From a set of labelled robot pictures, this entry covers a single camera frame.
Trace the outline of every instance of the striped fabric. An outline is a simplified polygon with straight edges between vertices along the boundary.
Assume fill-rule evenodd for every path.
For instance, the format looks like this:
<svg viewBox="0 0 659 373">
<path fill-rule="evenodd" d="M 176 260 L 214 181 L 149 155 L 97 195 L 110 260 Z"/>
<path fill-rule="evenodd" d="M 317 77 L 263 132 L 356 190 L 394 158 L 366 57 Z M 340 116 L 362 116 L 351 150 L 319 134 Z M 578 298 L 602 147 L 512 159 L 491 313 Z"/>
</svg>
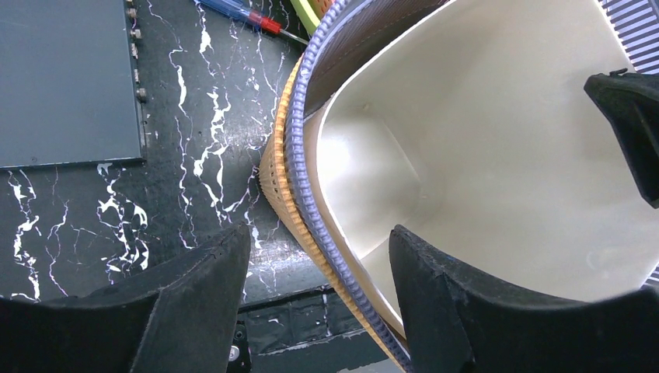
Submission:
<svg viewBox="0 0 659 373">
<path fill-rule="evenodd" d="M 636 72 L 659 73 L 659 6 L 657 0 L 599 0 L 622 41 Z M 659 264 L 643 287 L 659 289 Z"/>
</svg>

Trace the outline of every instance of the yellow-green object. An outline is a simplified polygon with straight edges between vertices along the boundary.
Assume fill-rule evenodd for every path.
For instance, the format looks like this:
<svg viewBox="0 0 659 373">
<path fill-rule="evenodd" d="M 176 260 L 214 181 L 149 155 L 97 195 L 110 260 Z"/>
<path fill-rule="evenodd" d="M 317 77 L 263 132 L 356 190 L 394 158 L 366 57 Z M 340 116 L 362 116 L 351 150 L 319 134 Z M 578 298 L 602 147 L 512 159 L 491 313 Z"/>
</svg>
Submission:
<svg viewBox="0 0 659 373">
<path fill-rule="evenodd" d="M 291 0 L 298 18 L 309 35 L 316 31 L 327 9 L 334 3 L 333 0 Z"/>
</svg>

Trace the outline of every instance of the metal bracket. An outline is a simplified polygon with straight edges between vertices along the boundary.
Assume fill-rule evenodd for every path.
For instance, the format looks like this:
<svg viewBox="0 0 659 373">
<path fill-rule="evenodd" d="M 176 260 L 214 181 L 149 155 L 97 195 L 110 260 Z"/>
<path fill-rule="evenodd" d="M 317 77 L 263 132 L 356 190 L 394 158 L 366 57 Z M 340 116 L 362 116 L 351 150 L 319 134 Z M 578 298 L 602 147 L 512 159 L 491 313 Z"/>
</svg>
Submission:
<svg viewBox="0 0 659 373">
<path fill-rule="evenodd" d="M 233 332 L 233 343 L 228 356 L 227 373 L 249 373 L 252 370 L 252 358 L 247 343 L 245 323 L 238 321 Z"/>
</svg>

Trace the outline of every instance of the white ceramic bowl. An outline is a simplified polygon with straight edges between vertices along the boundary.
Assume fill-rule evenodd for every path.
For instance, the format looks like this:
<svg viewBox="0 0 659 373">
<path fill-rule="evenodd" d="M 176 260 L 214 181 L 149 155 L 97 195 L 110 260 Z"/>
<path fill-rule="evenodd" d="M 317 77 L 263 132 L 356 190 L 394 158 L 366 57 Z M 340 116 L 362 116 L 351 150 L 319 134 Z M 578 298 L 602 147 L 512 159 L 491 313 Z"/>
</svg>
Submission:
<svg viewBox="0 0 659 373">
<path fill-rule="evenodd" d="M 551 295 L 594 301 L 645 281 L 659 261 L 659 214 L 583 90 L 589 75 L 625 67 L 595 0 L 455 0 L 310 119 L 314 197 L 390 325 L 404 333 L 395 224 Z"/>
</svg>

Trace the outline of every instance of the gray metal panel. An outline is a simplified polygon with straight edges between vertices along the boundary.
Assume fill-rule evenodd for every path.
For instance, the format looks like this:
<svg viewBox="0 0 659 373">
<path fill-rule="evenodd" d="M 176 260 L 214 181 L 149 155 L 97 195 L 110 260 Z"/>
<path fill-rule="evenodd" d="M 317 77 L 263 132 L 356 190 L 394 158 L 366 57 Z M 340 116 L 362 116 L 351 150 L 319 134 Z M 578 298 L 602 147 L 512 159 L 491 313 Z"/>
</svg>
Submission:
<svg viewBox="0 0 659 373">
<path fill-rule="evenodd" d="M 0 168 L 141 157 L 123 0 L 4 1 Z"/>
<path fill-rule="evenodd" d="M 379 363 L 374 363 L 374 364 L 366 365 L 361 368 L 357 368 L 353 371 L 348 371 L 347 369 L 343 369 L 338 373 L 400 373 L 400 369 L 398 369 L 398 367 L 396 367 L 396 365 L 393 364 L 393 361 L 384 360 L 384 361 L 380 361 Z"/>
</svg>

